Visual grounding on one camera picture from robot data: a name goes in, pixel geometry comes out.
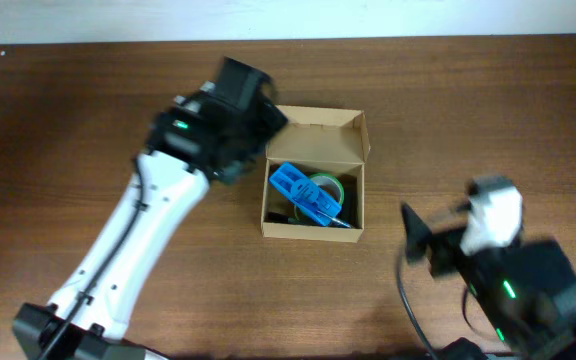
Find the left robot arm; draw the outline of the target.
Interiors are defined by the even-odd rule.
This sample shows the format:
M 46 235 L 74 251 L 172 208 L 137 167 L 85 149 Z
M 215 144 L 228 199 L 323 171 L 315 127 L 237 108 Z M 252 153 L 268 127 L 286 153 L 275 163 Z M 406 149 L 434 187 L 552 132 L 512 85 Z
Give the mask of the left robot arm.
M 232 184 L 287 124 L 265 72 L 224 59 L 157 114 L 117 207 L 44 306 L 25 303 L 12 331 L 29 359 L 160 359 L 125 340 L 140 292 L 176 229 L 212 182 Z

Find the blue ballpoint pen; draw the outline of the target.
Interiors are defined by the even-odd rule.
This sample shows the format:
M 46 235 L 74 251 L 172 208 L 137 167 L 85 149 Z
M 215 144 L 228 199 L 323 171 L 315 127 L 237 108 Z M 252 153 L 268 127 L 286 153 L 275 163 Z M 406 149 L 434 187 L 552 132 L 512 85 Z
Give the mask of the blue ballpoint pen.
M 326 226 L 335 225 L 342 228 L 352 229 L 353 226 L 349 223 L 342 221 L 339 218 L 333 217 L 326 212 L 320 210 L 317 206 L 312 203 L 300 203 L 297 202 L 296 206 L 306 215 L 308 215 L 313 221 L 323 221 Z

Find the blue whiteboard duster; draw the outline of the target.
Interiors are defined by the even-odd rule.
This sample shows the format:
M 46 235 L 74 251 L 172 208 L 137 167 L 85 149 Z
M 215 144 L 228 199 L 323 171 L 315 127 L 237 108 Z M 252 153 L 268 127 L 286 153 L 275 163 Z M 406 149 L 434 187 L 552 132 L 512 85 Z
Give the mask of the blue whiteboard duster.
M 342 206 L 329 193 L 314 184 L 309 176 L 293 164 L 285 162 L 269 177 L 269 183 L 294 206 L 297 202 L 312 203 L 327 214 L 337 217 Z M 322 220 L 311 221 L 327 227 Z

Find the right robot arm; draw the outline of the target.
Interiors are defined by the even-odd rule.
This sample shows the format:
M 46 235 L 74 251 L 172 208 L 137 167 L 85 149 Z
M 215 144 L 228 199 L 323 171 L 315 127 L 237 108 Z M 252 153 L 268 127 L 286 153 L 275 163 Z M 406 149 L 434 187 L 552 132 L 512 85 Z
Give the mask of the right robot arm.
M 516 235 L 507 246 L 468 255 L 464 226 L 434 232 L 408 204 L 401 215 L 406 244 L 399 265 L 426 258 L 432 277 L 460 275 L 464 294 L 520 358 L 576 359 L 576 273 L 554 238 L 525 243 Z

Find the cardboard box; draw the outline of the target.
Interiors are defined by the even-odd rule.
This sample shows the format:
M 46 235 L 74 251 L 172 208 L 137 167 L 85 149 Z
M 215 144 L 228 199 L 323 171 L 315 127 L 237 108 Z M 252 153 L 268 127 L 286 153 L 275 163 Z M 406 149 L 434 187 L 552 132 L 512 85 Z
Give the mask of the cardboard box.
M 365 113 L 361 110 L 281 105 L 288 125 L 267 145 L 262 198 L 261 231 L 266 238 L 356 243 L 365 229 L 365 165 L 370 142 Z M 357 191 L 357 226 L 344 229 L 310 223 L 280 224 L 267 221 L 268 212 L 294 217 L 294 205 L 270 183 L 277 168 L 289 162 L 305 175 L 328 173 L 345 192 Z

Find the black sharpie marker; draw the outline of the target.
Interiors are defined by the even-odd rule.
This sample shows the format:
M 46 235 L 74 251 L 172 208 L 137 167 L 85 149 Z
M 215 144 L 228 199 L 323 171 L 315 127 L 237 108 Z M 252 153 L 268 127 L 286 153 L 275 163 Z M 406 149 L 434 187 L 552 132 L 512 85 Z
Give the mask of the black sharpie marker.
M 299 221 L 293 217 L 277 212 L 268 212 L 267 221 L 280 224 L 298 224 Z

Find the orange black stapler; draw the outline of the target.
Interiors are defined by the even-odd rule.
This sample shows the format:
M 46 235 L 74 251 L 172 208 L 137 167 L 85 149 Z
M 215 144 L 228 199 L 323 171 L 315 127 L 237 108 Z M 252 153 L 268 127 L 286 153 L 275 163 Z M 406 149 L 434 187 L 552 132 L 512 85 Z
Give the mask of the orange black stapler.
M 345 192 L 342 211 L 339 214 L 339 218 L 348 223 L 351 227 L 357 226 L 357 204 L 357 191 L 354 189 L 348 189 Z

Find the green tape roll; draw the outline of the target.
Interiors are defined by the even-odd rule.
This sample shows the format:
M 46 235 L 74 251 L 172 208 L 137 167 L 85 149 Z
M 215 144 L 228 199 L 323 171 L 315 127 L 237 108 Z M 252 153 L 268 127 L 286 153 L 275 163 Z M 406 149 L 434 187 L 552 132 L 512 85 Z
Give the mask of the green tape roll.
M 316 173 L 310 175 L 309 179 L 322 190 L 329 193 L 340 206 L 343 206 L 345 200 L 345 190 L 341 182 L 336 177 L 328 173 Z M 311 222 L 311 218 L 308 218 L 306 215 L 304 215 L 301 209 L 297 206 L 294 206 L 294 217 L 300 222 Z

